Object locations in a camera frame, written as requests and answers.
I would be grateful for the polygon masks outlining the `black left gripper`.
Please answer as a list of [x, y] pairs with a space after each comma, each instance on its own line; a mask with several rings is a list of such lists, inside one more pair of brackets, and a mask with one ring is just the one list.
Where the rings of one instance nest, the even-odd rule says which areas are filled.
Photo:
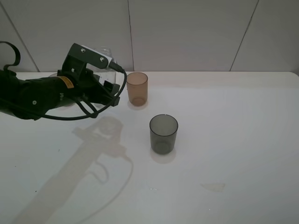
[[68, 97], [72, 100], [80, 98], [101, 105], [109, 104], [118, 93], [120, 85], [107, 80], [101, 84], [99, 76], [86, 66], [87, 63], [67, 56], [62, 69], [57, 71], [57, 76], [65, 81], [67, 88], [70, 89]]

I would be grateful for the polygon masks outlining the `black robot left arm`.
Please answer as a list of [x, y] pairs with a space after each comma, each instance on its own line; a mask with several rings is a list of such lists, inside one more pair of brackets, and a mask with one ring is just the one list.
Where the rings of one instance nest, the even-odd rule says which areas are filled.
[[[99, 82], [98, 76], [86, 66], [112, 69], [126, 74], [113, 58], [79, 44], [72, 44], [62, 68], [55, 76], [21, 80], [6, 64], [0, 71], [0, 110], [20, 119], [40, 118], [75, 121], [96, 118], [108, 107], [117, 106], [125, 83]], [[75, 103], [83, 116], [58, 117], [49, 110]]]

